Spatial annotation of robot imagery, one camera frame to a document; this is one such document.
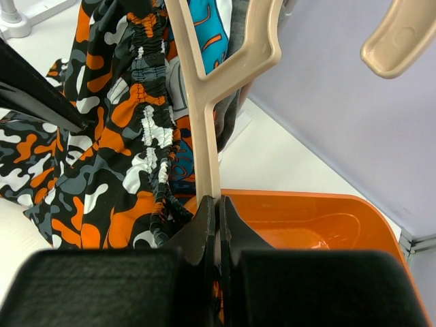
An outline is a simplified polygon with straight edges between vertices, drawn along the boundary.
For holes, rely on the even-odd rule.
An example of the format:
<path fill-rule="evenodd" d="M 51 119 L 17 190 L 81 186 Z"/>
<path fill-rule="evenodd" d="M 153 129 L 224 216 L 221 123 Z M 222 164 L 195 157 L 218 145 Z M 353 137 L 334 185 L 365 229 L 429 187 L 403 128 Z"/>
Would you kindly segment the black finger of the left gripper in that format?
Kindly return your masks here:
<path fill-rule="evenodd" d="M 5 40 L 1 40 L 1 107 L 68 131 L 83 131 L 91 124 Z"/>

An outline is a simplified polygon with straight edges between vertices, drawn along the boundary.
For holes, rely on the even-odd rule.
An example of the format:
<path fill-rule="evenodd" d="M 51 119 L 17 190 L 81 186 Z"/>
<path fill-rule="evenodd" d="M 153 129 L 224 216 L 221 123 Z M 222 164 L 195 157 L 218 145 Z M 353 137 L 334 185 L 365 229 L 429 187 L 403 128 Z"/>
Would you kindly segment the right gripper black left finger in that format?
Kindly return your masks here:
<path fill-rule="evenodd" d="M 46 250 L 19 270 L 2 326 L 212 326 L 215 204 L 157 249 Z"/>

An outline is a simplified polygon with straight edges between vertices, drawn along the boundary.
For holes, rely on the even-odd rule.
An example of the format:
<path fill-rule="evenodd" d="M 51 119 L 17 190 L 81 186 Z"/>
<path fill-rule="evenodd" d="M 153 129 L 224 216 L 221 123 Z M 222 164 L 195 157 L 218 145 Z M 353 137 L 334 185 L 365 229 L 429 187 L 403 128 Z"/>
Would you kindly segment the orange black camouflage shorts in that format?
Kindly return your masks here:
<path fill-rule="evenodd" d="M 157 249 L 194 217 L 188 119 L 169 87 L 177 56 L 166 1 L 82 1 L 72 50 L 45 79 L 91 121 L 68 131 L 11 110 L 1 120 L 1 197 L 49 250 Z M 223 323 L 213 279 L 214 324 Z"/>

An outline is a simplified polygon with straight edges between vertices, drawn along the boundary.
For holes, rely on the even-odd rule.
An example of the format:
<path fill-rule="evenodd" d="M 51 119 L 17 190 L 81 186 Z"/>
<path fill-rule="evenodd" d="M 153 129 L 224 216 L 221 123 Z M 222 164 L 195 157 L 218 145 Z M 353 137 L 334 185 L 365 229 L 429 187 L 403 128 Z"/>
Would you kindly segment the blue orange patterned shorts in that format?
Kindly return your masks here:
<path fill-rule="evenodd" d="M 209 110 L 208 83 L 204 81 L 228 57 L 231 1 L 166 1 L 177 56 L 170 64 L 170 90 L 176 107 L 188 114 L 196 182 L 196 198 L 218 199 L 221 195 L 218 154 L 205 145 L 204 113 Z"/>

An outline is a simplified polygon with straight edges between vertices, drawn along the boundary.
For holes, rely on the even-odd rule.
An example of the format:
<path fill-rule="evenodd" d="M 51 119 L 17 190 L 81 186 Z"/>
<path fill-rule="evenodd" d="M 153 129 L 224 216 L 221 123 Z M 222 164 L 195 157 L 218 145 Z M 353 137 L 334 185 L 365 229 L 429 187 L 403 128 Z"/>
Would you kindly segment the grey sweat shorts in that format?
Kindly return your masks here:
<path fill-rule="evenodd" d="M 247 94 L 242 90 L 282 57 L 278 32 L 289 14 L 284 1 L 233 1 L 230 54 L 204 81 L 211 107 L 204 113 L 208 153 L 216 155 L 227 144 L 238 108 Z"/>

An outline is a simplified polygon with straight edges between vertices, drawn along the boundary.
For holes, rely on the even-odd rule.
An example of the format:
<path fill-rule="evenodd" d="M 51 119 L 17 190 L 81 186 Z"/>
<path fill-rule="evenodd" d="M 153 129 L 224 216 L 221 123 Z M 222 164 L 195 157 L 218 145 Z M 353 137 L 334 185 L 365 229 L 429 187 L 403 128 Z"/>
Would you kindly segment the white and metal clothes rack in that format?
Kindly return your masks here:
<path fill-rule="evenodd" d="M 29 7 L 19 10 L 16 1 L 1 1 L 1 38 L 9 40 L 27 37 L 35 25 L 75 4 L 74 0 L 31 1 Z"/>

